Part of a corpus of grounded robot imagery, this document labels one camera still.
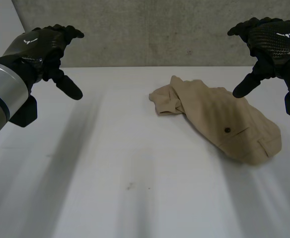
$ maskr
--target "white tabletop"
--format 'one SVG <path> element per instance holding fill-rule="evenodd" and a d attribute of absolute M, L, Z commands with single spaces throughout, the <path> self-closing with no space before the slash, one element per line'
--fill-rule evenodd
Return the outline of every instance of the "white tabletop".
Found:
<path fill-rule="evenodd" d="M 266 80 L 249 103 L 282 132 L 253 168 L 226 158 L 148 94 L 172 75 L 233 88 L 250 67 L 68 68 L 73 101 L 35 85 L 38 119 L 0 132 L 0 238 L 290 238 L 287 88 Z"/>

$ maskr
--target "beige cloth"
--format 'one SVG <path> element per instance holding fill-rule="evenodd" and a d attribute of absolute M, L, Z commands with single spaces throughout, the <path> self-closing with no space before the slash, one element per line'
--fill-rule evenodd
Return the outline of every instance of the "beige cloth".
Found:
<path fill-rule="evenodd" d="M 202 135 L 240 162 L 258 165 L 282 148 L 278 126 L 225 88 L 172 76 L 170 84 L 155 90 L 149 99 L 159 115 L 185 113 Z"/>

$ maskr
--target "robotic hand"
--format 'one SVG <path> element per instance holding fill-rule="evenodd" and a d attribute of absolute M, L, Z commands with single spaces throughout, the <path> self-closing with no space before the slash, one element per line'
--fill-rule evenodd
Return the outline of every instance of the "robotic hand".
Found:
<path fill-rule="evenodd" d="M 69 97 L 83 97 L 75 83 L 59 69 L 67 45 L 84 34 L 73 26 L 55 25 L 18 36 L 0 57 L 0 130 L 8 122 L 25 127 L 37 119 L 34 83 L 52 79 Z"/>
<path fill-rule="evenodd" d="M 290 115 L 290 21 L 251 18 L 231 28 L 228 35 L 240 36 L 249 47 L 251 56 L 258 59 L 252 73 L 246 75 L 233 95 L 236 98 L 244 97 L 263 79 L 281 78 L 289 89 L 285 106 Z"/>

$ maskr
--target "metal cylinder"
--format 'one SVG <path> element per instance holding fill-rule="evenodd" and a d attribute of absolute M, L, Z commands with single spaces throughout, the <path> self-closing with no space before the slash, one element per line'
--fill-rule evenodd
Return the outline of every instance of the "metal cylinder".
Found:
<path fill-rule="evenodd" d="M 0 106 L 9 117 L 7 120 L 26 102 L 28 95 L 27 87 L 18 74 L 0 64 Z"/>

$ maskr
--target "white logo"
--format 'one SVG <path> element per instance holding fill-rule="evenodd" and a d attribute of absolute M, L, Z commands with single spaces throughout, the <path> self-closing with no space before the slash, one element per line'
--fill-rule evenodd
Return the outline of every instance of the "white logo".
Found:
<path fill-rule="evenodd" d="M 29 43 L 31 43 L 31 42 L 34 42 L 34 41 L 36 41 L 38 38 L 36 38 L 35 40 L 33 40 L 33 41 L 26 41 L 26 40 L 24 40 L 24 42 L 28 45 Z"/>
<path fill-rule="evenodd" d="M 283 34 L 280 34 L 280 33 L 276 33 L 277 35 L 279 35 L 279 36 L 286 36 L 287 38 L 289 38 L 290 37 L 290 33 L 289 34 L 285 34 L 285 35 L 283 35 Z"/>

